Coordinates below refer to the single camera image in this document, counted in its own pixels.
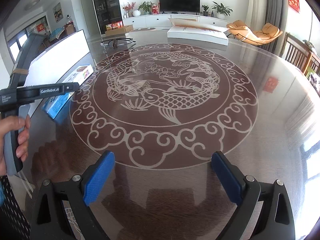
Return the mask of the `person's left hand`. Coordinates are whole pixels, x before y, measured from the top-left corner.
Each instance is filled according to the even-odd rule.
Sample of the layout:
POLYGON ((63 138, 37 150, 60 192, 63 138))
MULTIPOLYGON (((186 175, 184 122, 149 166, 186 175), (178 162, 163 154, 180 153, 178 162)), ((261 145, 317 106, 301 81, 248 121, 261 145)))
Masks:
POLYGON ((1 176, 7 174, 3 153, 4 136, 11 131, 17 131, 23 128, 23 131, 18 134, 18 148, 16 150, 16 157, 24 162, 28 157, 30 124, 30 116, 27 116, 26 119, 18 116, 9 116, 1 120, 1 176))

